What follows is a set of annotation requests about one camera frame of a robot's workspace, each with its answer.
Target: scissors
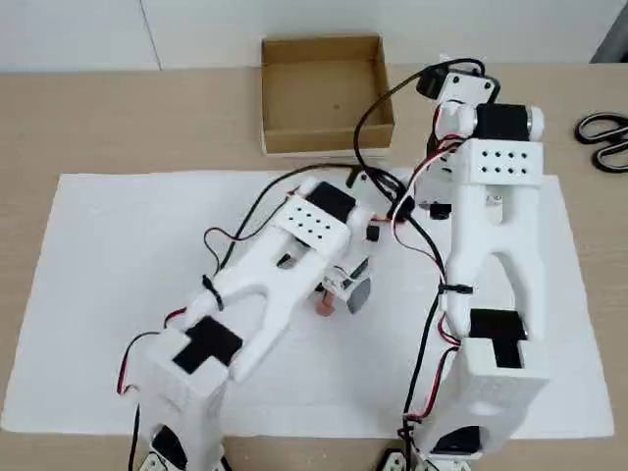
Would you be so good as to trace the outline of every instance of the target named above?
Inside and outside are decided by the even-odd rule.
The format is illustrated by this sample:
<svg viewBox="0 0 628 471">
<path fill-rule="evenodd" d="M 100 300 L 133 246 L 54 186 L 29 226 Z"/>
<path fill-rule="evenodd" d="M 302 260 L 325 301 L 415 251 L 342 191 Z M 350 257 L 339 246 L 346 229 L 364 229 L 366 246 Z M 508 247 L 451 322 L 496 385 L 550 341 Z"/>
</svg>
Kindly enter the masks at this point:
<svg viewBox="0 0 628 471">
<path fill-rule="evenodd" d="M 612 123 L 610 130 L 595 134 L 585 133 L 590 123 Z M 628 149 L 628 117 L 618 113 L 600 112 L 583 118 L 574 130 L 576 139 L 582 144 L 598 144 L 606 142 L 607 147 L 597 150 L 591 156 L 593 165 L 602 172 L 623 174 L 628 172 L 628 161 L 622 165 L 611 164 L 606 158 Z"/>
</svg>

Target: white robotic arm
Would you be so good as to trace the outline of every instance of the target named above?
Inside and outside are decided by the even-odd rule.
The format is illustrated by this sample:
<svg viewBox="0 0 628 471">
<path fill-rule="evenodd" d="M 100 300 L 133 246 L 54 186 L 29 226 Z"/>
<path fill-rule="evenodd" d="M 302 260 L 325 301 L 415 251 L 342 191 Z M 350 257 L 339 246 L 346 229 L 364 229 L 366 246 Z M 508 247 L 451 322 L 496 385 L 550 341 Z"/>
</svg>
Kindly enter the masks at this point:
<svg viewBox="0 0 628 471">
<path fill-rule="evenodd" d="M 539 250 L 540 187 L 543 178 L 543 114 L 520 105 L 478 100 L 485 78 L 466 76 L 466 97 L 440 102 L 436 139 L 455 135 L 462 143 L 424 180 L 446 174 L 451 200 L 451 253 L 441 306 L 461 340 L 431 414 L 417 425 L 414 442 L 425 455 L 447 463 L 499 450 L 521 425 L 528 406 L 548 380 L 543 336 L 545 269 Z M 460 81 L 446 81 L 458 88 Z M 423 191 L 418 198 L 430 198 Z M 487 218 L 498 194 L 502 218 Z M 473 286 L 486 258 L 501 261 L 515 293 L 513 310 L 472 309 Z"/>
<path fill-rule="evenodd" d="M 207 290 L 188 306 L 183 330 L 164 331 L 145 358 L 140 432 L 157 452 L 186 471 L 219 466 L 228 379 L 247 377 L 319 284 L 343 299 L 360 297 L 353 309 L 368 295 L 372 216 L 348 194 L 309 179 L 233 267 L 213 283 L 205 279 Z M 337 267 L 352 271 L 339 281 Z M 242 326 L 250 319 L 220 311 L 252 294 L 264 296 L 266 305 L 261 325 L 247 334 Z"/>
</svg>

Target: cable tie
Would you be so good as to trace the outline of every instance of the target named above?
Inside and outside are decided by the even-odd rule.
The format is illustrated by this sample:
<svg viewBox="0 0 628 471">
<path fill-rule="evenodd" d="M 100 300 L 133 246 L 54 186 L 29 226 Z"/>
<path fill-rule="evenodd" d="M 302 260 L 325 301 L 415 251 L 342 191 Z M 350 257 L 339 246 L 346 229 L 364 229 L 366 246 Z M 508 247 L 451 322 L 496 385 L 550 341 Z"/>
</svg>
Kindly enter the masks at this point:
<svg viewBox="0 0 628 471">
<path fill-rule="evenodd" d="M 454 291 L 458 294 L 473 294 L 473 287 L 467 285 L 443 285 L 439 286 L 439 292 Z"/>
<path fill-rule="evenodd" d="M 216 303 L 218 304 L 218 310 L 219 311 L 224 311 L 225 310 L 225 302 L 223 302 L 223 297 L 220 295 L 220 293 L 218 292 L 216 287 L 214 287 L 214 284 L 209 279 L 209 277 L 207 277 L 207 275 L 203 275 L 203 282 L 202 283 L 203 283 L 203 286 L 208 291 L 211 291 L 211 293 L 214 294 L 214 297 L 216 298 Z"/>
</svg>

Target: table surface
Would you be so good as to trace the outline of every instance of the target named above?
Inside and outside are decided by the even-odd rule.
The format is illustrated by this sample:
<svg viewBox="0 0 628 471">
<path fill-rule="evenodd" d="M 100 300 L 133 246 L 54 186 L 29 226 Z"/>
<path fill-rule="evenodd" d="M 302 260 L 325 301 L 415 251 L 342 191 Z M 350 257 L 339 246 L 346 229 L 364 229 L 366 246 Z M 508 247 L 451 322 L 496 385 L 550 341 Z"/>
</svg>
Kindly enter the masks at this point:
<svg viewBox="0 0 628 471">
<path fill-rule="evenodd" d="M 417 68 L 391 67 L 391 83 Z M 559 175 L 565 195 L 616 435 L 510 442 L 475 468 L 620 466 L 628 432 L 628 177 L 594 170 L 593 149 L 577 144 L 572 128 L 593 111 L 628 113 L 628 67 L 499 65 L 489 72 L 501 81 L 501 102 L 534 104 L 545 113 L 546 171 Z M 394 108 L 391 160 L 410 164 L 425 145 L 421 136 L 429 130 L 432 104 L 408 87 L 394 98 Z M 0 391 L 13 365 L 59 175 L 294 166 L 262 154 L 260 116 L 256 69 L 0 76 Z M 128 437 L 0 432 L 0 470 L 126 469 L 129 442 Z M 381 440 L 226 440 L 236 471 L 366 471 L 386 445 Z"/>
</svg>

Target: open cardboard box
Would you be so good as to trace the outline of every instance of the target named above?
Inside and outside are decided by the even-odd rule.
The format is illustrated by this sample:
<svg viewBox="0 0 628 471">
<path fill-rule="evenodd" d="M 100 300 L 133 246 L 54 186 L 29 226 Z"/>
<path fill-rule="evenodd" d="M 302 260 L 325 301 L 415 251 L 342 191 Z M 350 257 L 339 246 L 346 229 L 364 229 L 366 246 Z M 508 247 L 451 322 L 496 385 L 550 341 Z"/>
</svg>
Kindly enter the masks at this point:
<svg viewBox="0 0 628 471">
<path fill-rule="evenodd" d="M 353 155 L 353 129 L 389 90 L 378 35 L 272 39 L 262 42 L 262 140 L 269 156 Z M 365 156 L 388 153 L 391 101 L 360 133 Z"/>
</svg>

